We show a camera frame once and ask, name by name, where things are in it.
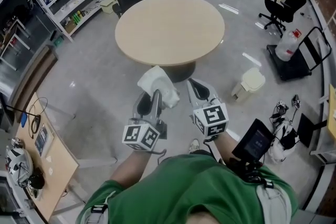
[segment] white cloth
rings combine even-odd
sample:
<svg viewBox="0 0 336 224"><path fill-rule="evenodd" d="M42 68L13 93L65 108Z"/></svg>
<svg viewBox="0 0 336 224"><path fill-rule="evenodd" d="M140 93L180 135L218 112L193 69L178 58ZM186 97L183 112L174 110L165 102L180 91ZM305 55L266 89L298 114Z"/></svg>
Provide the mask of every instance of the white cloth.
<svg viewBox="0 0 336 224"><path fill-rule="evenodd" d="M180 100L177 89L166 72L159 66L148 70L138 81L138 86L150 97L153 97L154 92L159 90L162 94L162 101L168 108L173 108Z"/></svg>
<svg viewBox="0 0 336 224"><path fill-rule="evenodd" d="M274 184L274 188L257 187L257 196L264 213L265 224L290 224L292 206L287 193Z"/></svg>

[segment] table base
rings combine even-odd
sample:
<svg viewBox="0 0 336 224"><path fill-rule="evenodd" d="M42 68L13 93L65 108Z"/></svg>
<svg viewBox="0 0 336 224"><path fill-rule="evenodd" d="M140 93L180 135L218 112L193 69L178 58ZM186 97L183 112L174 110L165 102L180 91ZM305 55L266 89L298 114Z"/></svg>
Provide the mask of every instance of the table base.
<svg viewBox="0 0 336 224"><path fill-rule="evenodd" d="M173 83L188 79L195 71L196 62L181 66L161 67Z"/></svg>

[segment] black monitor device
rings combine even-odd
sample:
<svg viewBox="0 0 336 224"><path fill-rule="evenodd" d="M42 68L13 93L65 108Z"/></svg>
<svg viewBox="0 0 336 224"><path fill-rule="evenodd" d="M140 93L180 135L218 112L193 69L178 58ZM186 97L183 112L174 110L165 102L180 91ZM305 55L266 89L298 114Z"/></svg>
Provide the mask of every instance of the black monitor device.
<svg viewBox="0 0 336 224"><path fill-rule="evenodd" d="M255 119L232 154L246 163L257 162L268 151L273 139L273 134L262 121Z"/></svg>

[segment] white trash bin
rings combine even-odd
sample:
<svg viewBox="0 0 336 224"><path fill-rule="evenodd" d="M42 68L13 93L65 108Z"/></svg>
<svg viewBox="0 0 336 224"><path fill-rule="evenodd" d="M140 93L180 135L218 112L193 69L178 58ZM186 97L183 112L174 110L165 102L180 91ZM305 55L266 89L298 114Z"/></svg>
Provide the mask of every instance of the white trash bin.
<svg viewBox="0 0 336 224"><path fill-rule="evenodd" d="M265 84L265 81L266 79L259 69L253 67L242 75L241 82L234 87L231 96L237 102L243 101L251 94L257 92Z"/></svg>

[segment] white sneaker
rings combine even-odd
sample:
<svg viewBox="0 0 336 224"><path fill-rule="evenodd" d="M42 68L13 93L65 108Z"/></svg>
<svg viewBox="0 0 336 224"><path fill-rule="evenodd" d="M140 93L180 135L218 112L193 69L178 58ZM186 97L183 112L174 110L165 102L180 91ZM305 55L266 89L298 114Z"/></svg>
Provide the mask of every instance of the white sneaker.
<svg viewBox="0 0 336 224"><path fill-rule="evenodd" d="M192 142L189 146L189 154L193 153L195 151L198 151L198 150L200 150L199 149L199 141L198 141L198 139L194 139L194 140L192 140Z"/></svg>

